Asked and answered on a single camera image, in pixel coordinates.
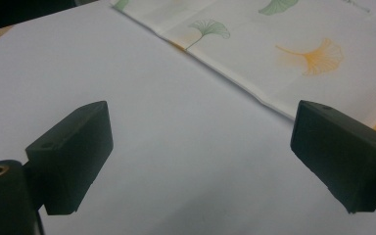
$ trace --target leaf pattern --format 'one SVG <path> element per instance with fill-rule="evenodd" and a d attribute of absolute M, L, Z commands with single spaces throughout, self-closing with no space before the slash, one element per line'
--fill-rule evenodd
<path fill-rule="evenodd" d="M 267 16 L 282 13 L 298 3 L 299 0 L 271 0 L 271 2 L 258 12 Z"/>
<path fill-rule="evenodd" d="M 222 38 L 227 39 L 230 37 L 230 32 L 224 26 L 224 24 L 216 22 L 214 20 L 199 20 L 195 21 L 188 25 L 189 27 L 196 28 L 199 32 L 201 32 L 201 37 L 193 42 L 190 46 L 188 46 L 185 50 L 188 50 L 191 46 L 201 40 L 204 36 L 208 34 L 218 34 L 222 36 Z"/>
<path fill-rule="evenodd" d="M 338 68 L 344 60 L 341 47 L 332 43 L 331 39 L 325 38 L 322 44 L 308 53 L 296 53 L 276 45 L 276 48 L 292 55 L 303 56 L 307 62 L 307 71 L 304 75 L 317 75 Z"/>
<path fill-rule="evenodd" d="M 114 7 L 119 11 L 123 11 L 127 3 L 129 3 L 129 0 L 118 0 L 118 2 L 115 3 Z"/>

